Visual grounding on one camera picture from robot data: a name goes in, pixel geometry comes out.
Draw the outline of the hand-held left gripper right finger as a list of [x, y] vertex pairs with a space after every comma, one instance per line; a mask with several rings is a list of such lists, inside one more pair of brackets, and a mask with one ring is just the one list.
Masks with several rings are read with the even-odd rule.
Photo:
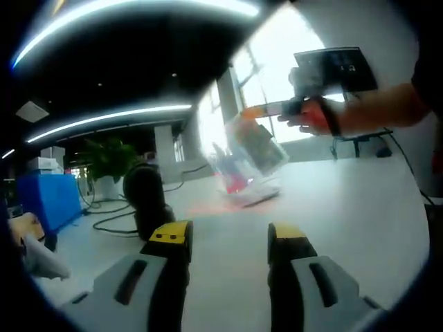
[[272, 331], [365, 331], [383, 313], [294, 225], [269, 224], [268, 264]]

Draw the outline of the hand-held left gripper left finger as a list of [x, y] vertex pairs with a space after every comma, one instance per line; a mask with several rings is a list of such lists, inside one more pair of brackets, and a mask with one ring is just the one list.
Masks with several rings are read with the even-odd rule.
[[192, 236], [192, 221], [162, 225], [141, 253], [104, 271], [62, 312], [80, 331], [180, 331]]

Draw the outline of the person's right hand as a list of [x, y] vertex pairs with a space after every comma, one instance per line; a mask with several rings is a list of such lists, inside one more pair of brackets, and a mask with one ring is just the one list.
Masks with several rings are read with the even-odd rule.
[[293, 98], [282, 104], [278, 121], [286, 122], [289, 127], [300, 127], [300, 131], [313, 135], [334, 135], [339, 132], [332, 109], [323, 97], [307, 100]]

